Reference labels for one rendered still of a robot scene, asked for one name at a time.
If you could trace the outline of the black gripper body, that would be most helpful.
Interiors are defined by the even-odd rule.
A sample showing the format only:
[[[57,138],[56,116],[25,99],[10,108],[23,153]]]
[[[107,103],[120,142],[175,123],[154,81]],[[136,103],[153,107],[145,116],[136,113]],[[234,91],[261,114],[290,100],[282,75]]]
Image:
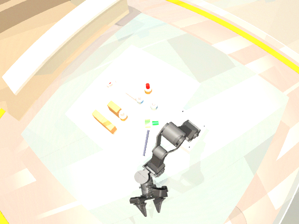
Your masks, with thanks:
[[[143,204],[146,200],[150,200],[150,199],[162,199],[164,197],[168,197],[167,193],[166,193],[166,196],[162,196],[162,197],[159,197],[159,196],[156,196],[156,195],[152,195],[151,196],[148,196],[148,188],[149,186],[152,186],[154,187],[155,184],[152,183],[146,183],[146,184],[140,184],[140,187],[139,189],[141,189],[142,191],[142,195],[140,196],[137,196],[137,197],[131,197],[130,198],[130,204]]]

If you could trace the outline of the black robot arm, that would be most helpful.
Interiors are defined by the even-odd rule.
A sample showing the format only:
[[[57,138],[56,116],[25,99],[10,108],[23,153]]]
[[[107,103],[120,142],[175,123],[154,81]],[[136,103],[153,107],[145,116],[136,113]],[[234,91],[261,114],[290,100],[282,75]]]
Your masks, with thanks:
[[[152,158],[142,166],[144,168],[143,170],[136,171],[134,175],[135,181],[139,184],[153,182],[152,176],[156,178],[164,173],[164,159],[166,156],[169,153],[179,149],[185,140],[191,143],[193,139],[199,136],[200,131],[201,129],[189,119],[186,120],[181,126],[176,126],[173,122],[166,123],[156,136],[156,146],[152,149]],[[162,136],[164,136],[176,148],[167,152],[161,146]],[[154,185],[154,187],[149,186],[148,188],[148,196],[156,195],[162,197],[166,196],[167,192],[167,186],[157,188],[157,186]]]

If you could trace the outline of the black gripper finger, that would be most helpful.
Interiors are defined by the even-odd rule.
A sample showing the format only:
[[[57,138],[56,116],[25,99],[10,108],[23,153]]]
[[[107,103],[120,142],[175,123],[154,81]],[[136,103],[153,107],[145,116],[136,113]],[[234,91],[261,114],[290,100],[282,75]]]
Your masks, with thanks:
[[[162,205],[162,202],[164,201],[164,199],[166,198],[162,198],[162,199],[154,199],[153,202],[155,204],[155,208],[157,210],[158,213],[160,213],[161,211],[161,205]]]
[[[147,203],[143,203],[143,204],[133,204],[133,205],[135,205],[140,211],[141,211],[141,213],[145,216],[145,217],[147,217],[147,212],[146,212],[146,204]]]

